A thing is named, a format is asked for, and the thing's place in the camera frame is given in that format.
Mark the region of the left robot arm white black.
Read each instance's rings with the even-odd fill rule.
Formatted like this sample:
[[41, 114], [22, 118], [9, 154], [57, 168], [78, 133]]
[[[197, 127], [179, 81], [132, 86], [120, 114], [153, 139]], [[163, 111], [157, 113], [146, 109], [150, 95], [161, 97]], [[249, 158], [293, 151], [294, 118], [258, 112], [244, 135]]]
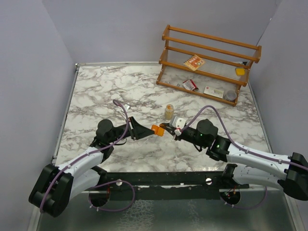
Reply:
[[69, 201], [85, 189], [105, 187], [106, 177], [95, 168], [109, 158], [117, 142], [128, 137], [139, 140], [153, 134], [153, 130], [140, 125], [133, 117], [118, 127], [109, 119], [101, 120], [86, 151], [64, 164], [48, 164], [43, 168], [28, 201], [52, 217], [59, 216]]

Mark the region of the orange pill organizer box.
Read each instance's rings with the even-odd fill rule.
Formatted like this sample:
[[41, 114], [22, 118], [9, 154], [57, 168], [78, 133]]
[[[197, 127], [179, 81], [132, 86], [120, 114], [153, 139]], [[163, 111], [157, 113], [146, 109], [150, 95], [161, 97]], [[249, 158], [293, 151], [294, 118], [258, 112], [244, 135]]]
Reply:
[[154, 131], [154, 134], [160, 137], [163, 137], [165, 130], [157, 125], [152, 125], [151, 130]]

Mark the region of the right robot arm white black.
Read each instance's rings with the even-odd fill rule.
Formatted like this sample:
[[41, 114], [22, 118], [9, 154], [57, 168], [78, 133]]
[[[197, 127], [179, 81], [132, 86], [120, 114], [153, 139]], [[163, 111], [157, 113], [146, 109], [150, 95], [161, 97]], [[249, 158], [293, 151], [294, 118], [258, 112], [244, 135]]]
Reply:
[[197, 123], [196, 128], [185, 128], [182, 118], [176, 122], [162, 123], [163, 128], [175, 140], [184, 140], [196, 149], [206, 149], [206, 155], [227, 165], [221, 176], [226, 188], [234, 185], [253, 184], [283, 190], [297, 200], [308, 199], [308, 162], [302, 154], [272, 154], [251, 149], [224, 138], [208, 119]]

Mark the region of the clear pill bottle gold lid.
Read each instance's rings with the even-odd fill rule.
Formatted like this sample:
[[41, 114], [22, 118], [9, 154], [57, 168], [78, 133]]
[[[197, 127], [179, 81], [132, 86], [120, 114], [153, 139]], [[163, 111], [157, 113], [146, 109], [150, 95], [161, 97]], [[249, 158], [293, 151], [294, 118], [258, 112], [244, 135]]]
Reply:
[[173, 115], [174, 115], [174, 107], [173, 107], [173, 105], [168, 104], [165, 107], [165, 119], [166, 120], [171, 120]]

